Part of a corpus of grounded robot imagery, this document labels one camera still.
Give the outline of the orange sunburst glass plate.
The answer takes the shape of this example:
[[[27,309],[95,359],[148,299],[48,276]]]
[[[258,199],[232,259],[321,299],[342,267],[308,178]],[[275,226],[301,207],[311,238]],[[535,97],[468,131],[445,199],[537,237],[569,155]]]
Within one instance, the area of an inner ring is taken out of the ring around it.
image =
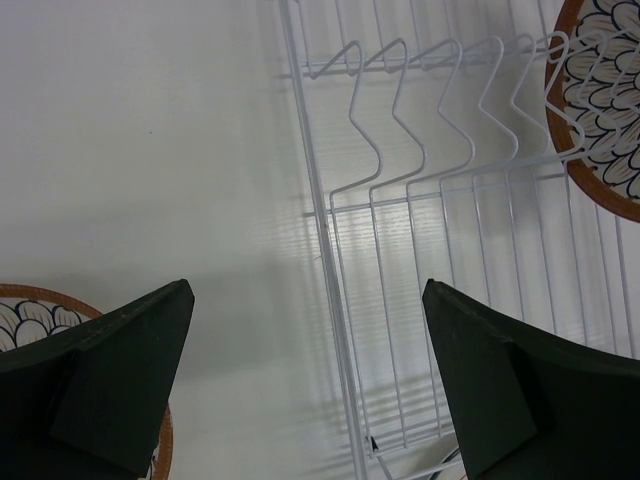
[[[442,451],[428,464],[426,479],[466,479],[467,474],[462,461],[462,454],[458,443]]]

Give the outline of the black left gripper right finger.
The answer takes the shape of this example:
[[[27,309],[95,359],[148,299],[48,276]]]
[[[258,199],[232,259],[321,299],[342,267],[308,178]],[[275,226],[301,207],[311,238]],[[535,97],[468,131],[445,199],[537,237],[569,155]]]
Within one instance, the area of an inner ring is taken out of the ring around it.
[[[468,478],[638,478],[638,360],[563,339],[434,279],[422,302]]]

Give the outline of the floral plate brown rim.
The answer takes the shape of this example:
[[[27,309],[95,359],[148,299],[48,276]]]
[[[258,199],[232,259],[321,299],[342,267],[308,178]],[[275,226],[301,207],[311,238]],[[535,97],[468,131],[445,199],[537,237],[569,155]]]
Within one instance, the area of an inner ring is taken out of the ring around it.
[[[1,351],[50,337],[101,316],[93,306],[63,293],[29,285],[1,284]],[[166,408],[144,479],[168,479],[174,436]]]
[[[553,146],[575,185],[639,219],[639,4],[566,1],[545,69]]]

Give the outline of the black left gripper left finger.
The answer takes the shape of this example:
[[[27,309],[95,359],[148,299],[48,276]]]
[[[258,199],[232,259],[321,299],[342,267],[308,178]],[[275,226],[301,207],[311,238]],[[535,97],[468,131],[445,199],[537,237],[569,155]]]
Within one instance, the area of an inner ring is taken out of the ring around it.
[[[1,351],[2,477],[143,479],[194,304],[180,279]]]

